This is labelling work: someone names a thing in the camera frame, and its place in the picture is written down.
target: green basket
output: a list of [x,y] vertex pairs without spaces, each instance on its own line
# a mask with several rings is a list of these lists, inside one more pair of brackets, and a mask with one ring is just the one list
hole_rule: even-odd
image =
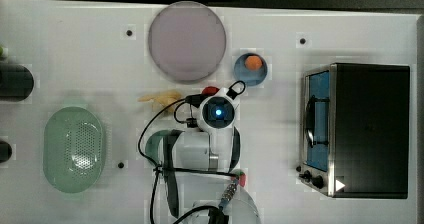
[[49,183],[65,193],[78,193],[99,178],[106,158],[100,121],[81,107],[66,107],[44,130],[43,170]]

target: white table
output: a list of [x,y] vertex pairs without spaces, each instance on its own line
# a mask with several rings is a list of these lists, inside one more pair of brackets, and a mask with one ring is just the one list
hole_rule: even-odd
[[[12,160],[0,165],[0,223],[148,223],[151,166],[136,151],[155,114],[143,94],[176,88],[198,93],[229,86],[232,67],[254,51],[271,72],[241,98],[242,153],[247,190],[262,222],[415,223],[417,220],[415,15],[212,8],[227,31],[216,73],[195,85],[170,82],[153,64],[146,33],[162,5],[0,0],[0,45],[9,62],[36,78],[21,103],[0,103],[0,138]],[[127,29],[135,33],[125,36]],[[299,39],[305,38],[306,45]],[[299,183],[300,77],[339,62],[409,64],[412,70],[409,196],[406,200],[329,199]],[[106,126],[107,163],[98,182],[80,194],[54,189],[42,171],[43,131],[64,103],[85,102]],[[171,117],[153,129],[181,128]],[[125,169],[118,169],[123,161]],[[157,203],[167,223],[163,183]]]

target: orange fruit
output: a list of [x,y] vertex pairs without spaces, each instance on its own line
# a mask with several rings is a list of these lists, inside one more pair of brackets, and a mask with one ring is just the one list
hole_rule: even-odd
[[246,58],[244,65],[251,71],[256,71],[262,67],[262,60],[258,56],[249,56]]

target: black cable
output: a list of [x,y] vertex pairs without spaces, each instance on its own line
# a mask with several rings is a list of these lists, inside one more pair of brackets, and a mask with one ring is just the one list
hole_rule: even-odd
[[155,220],[153,219],[153,206],[155,204],[155,195],[156,195],[156,187],[158,186],[160,171],[156,168],[155,174],[155,184],[153,184],[152,198],[150,199],[150,223],[155,224]]
[[[157,186],[158,186],[159,173],[160,173],[158,168],[159,168],[159,166],[157,166],[155,168],[155,183],[153,184],[152,197],[150,199],[150,223],[151,224],[155,224],[155,220],[153,219],[153,209],[154,209],[153,207],[154,207],[154,204],[155,204],[155,195],[156,195],[156,189],[157,189]],[[207,205],[206,206],[199,206],[199,207],[193,208],[190,211],[186,212],[184,215],[182,215],[180,218],[178,218],[174,222],[174,224],[178,224],[178,223],[182,222],[184,219],[186,219],[188,216],[192,215],[195,212],[203,211],[203,210],[209,210],[209,209],[217,209],[219,211],[222,211],[221,209],[218,209],[215,206],[207,206]]]
[[228,173],[228,172],[202,171],[202,170],[193,170],[193,169],[186,169],[186,168],[163,168],[163,170],[174,171],[174,172],[187,172],[187,173],[205,174],[205,175],[237,177],[236,174]]
[[150,120],[149,121],[149,123],[146,125],[146,127],[144,128],[144,130],[143,130],[143,132],[141,133],[141,135],[140,135],[140,139],[138,139],[138,152],[140,152],[140,154],[144,157],[144,158],[147,158],[149,161],[151,161],[152,163],[154,163],[155,164],[155,166],[157,167],[159,164],[158,163],[156,163],[156,161],[155,160],[153,160],[153,158],[151,158],[151,157],[149,157],[149,156],[147,156],[146,154],[144,154],[143,153],[143,151],[141,150],[141,140],[143,139],[143,136],[144,136],[144,134],[146,133],[146,131],[147,131],[147,128],[150,126],[150,124],[152,124],[152,122],[160,115],[160,114],[162,114],[166,109],[168,109],[169,107],[171,107],[172,105],[175,105],[175,104],[177,104],[177,103],[179,103],[179,102],[182,102],[182,101],[184,101],[185,99],[180,99],[180,100],[177,100],[177,101],[174,101],[173,103],[171,103],[171,104],[169,104],[168,106],[166,106],[166,107],[164,107],[160,112],[158,112],[158,114],[156,114],[156,116],[154,116],[153,118],[152,118],[152,120]]
[[174,119],[175,119],[175,121],[177,121],[178,123],[181,123],[181,124],[185,124],[185,122],[184,121],[180,121],[180,120],[178,120],[178,118],[177,118],[177,111],[178,111],[178,109],[182,106],[182,105],[184,105],[184,104],[186,104],[186,102],[183,102],[183,103],[180,103],[176,108],[175,108],[175,111],[174,111]]
[[238,83],[243,84],[243,89],[240,92],[236,92],[237,95],[241,95],[246,90],[246,83],[244,81],[236,81],[228,89],[233,90],[233,86],[237,85]]
[[180,218],[178,218],[178,220],[176,220],[174,222],[174,224],[178,224],[178,223],[182,222],[184,219],[186,219],[188,216],[190,216],[191,214],[193,214],[195,212],[203,211],[203,210],[209,210],[209,209],[216,209],[218,211],[221,211],[221,210],[218,209],[218,207],[215,207],[215,206],[199,206],[199,207],[191,209],[190,211],[188,211],[187,213],[182,215]]

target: blue bowl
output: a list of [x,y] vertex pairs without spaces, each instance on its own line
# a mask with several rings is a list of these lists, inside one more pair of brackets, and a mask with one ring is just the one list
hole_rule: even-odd
[[[262,67],[252,71],[246,68],[245,61],[249,56],[258,56],[262,60]],[[261,84],[268,74],[268,67],[265,60],[254,53],[247,53],[240,56],[234,65],[234,76],[237,80],[244,81],[247,86],[256,86]]]

